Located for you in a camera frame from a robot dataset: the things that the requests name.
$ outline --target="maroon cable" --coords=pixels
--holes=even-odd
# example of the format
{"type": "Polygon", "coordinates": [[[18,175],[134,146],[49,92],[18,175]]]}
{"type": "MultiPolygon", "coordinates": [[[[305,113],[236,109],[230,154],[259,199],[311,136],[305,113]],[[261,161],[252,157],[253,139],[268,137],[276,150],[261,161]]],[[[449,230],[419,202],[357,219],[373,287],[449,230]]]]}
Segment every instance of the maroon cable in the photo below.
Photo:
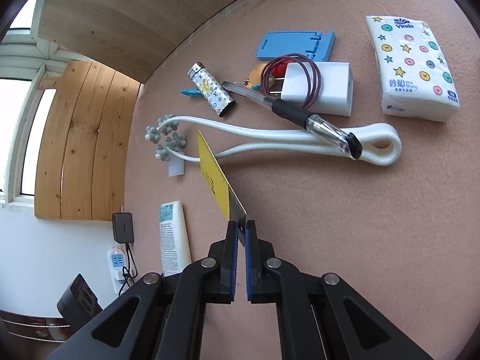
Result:
{"type": "Polygon", "coordinates": [[[262,84],[262,92],[265,95],[270,95],[270,89],[268,88],[268,77],[270,76],[272,69],[276,65],[287,60],[292,60],[300,64],[303,71],[305,72],[305,76],[307,78],[307,96],[305,97],[305,101],[301,105],[301,108],[309,108],[315,103],[318,98],[322,77],[320,75],[320,70],[318,69],[318,66],[315,64],[315,62],[311,61],[303,54],[287,54],[271,60],[262,70],[260,81],[262,84]],[[304,62],[308,62],[311,66],[311,70],[313,72],[312,80],[310,79],[310,74],[308,73],[307,68],[303,64],[304,62]]]}

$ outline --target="white window frame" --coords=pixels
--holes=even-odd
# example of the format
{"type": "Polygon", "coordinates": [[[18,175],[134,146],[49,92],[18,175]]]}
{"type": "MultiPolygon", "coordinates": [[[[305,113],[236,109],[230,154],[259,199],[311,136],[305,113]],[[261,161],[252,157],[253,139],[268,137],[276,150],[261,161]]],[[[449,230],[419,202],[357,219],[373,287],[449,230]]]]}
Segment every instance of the white window frame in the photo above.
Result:
{"type": "Polygon", "coordinates": [[[34,196],[23,195],[22,173],[28,137],[43,95],[39,85],[45,77],[59,77],[70,61],[93,61],[56,43],[38,37],[44,0],[37,0],[30,30],[8,30],[0,43],[0,78],[31,80],[10,144],[5,184],[0,203],[33,206],[34,196]]]}

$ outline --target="white wall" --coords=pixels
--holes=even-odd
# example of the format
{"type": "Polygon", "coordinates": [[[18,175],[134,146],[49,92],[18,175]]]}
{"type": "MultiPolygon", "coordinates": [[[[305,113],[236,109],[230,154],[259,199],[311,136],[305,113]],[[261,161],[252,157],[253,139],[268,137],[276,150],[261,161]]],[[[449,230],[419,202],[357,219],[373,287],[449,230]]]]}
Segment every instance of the white wall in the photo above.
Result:
{"type": "Polygon", "coordinates": [[[78,273],[107,307],[116,298],[107,265],[114,245],[111,222],[35,218],[32,207],[0,203],[0,309],[60,316],[57,302],[78,273]]]}

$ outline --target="metal screw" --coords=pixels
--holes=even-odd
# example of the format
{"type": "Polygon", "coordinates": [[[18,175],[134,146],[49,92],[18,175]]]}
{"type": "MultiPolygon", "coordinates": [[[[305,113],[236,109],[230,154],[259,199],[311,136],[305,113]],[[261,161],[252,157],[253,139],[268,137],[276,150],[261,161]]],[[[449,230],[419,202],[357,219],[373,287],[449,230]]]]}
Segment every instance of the metal screw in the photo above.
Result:
{"type": "Polygon", "coordinates": [[[155,284],[159,278],[160,276],[158,276],[158,274],[156,274],[155,272],[150,272],[143,277],[143,282],[145,284],[155,284]]]}
{"type": "Polygon", "coordinates": [[[202,267],[203,268],[212,268],[215,266],[217,262],[215,261],[214,258],[212,257],[205,257],[203,260],[202,260],[202,267]]]}
{"type": "Polygon", "coordinates": [[[278,268],[280,265],[282,265],[282,260],[278,259],[277,257],[272,257],[267,260],[267,266],[270,268],[278,268]]]}
{"type": "Polygon", "coordinates": [[[323,278],[325,279],[325,283],[330,284],[331,286],[340,283],[340,278],[337,274],[326,274],[323,278]]]}

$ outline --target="yellow card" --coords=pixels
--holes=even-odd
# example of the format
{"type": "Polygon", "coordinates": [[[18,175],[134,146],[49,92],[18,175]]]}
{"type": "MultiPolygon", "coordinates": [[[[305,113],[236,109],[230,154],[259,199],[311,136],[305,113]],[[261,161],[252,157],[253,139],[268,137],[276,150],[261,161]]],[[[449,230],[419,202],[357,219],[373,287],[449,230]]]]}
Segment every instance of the yellow card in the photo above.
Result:
{"type": "Polygon", "coordinates": [[[203,178],[217,201],[226,220],[230,220],[229,182],[207,145],[200,130],[197,130],[198,154],[203,178]]]}

